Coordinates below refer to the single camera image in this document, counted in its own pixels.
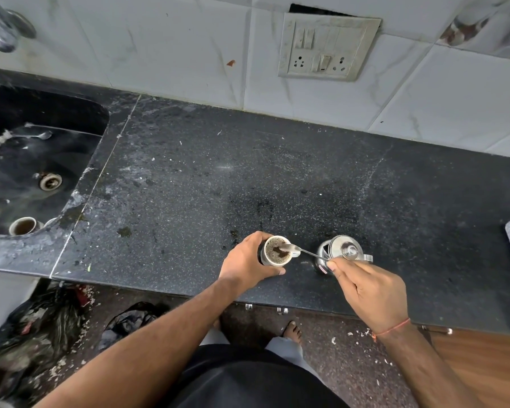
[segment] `red thread bracelet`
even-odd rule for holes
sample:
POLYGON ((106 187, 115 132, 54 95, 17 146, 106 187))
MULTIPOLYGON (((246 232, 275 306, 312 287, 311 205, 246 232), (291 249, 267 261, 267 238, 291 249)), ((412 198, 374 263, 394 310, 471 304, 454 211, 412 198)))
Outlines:
POLYGON ((376 337, 380 336, 380 335, 385 335, 386 333, 389 333, 391 332, 392 330, 395 330, 397 328, 400 328, 401 326, 404 326, 406 325, 408 322, 410 322, 410 318, 406 319, 406 320, 403 320, 401 323, 399 323, 398 325, 395 325, 394 327, 392 328, 389 328, 387 329, 387 331, 384 331, 382 333, 371 333, 370 336, 372 336, 372 339, 374 340, 374 342, 376 342, 376 337))

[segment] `hand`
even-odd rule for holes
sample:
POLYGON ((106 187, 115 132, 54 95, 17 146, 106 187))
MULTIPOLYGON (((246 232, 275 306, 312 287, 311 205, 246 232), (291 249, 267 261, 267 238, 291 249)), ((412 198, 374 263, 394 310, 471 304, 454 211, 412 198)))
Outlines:
POLYGON ((327 266, 338 279, 346 301, 375 334, 408 318, 406 285, 399 275, 344 258, 332 259, 327 266))
POLYGON ((236 245, 224 259, 219 279, 232 279, 239 282, 238 295, 253 288, 269 276, 283 275, 286 272, 283 267, 261 265, 257 258, 260 243, 271 236, 261 231, 252 233, 236 245))

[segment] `person's left arm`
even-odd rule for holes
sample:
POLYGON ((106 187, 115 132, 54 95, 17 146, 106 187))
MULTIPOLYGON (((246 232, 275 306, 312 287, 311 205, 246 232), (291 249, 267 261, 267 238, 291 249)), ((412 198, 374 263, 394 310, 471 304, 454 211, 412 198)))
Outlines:
POLYGON ((285 273, 257 259, 259 244, 270 236, 249 235, 229 252, 209 288, 109 347, 35 407, 154 406, 224 309, 262 279, 285 273))

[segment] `person's right arm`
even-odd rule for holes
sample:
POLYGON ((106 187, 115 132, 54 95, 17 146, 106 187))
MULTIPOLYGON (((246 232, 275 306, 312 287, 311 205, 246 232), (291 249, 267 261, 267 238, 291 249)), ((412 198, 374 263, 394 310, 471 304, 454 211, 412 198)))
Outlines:
POLYGON ((420 407, 483 407, 421 333, 407 322, 406 286, 381 267, 335 258, 327 263, 346 300, 385 345, 420 407))

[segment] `sink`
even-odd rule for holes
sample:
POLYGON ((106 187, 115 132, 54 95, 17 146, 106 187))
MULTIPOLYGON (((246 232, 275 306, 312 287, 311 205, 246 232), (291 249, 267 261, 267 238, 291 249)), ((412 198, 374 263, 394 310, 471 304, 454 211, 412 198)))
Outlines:
POLYGON ((60 215, 108 122, 87 99, 0 86, 0 234, 60 215))

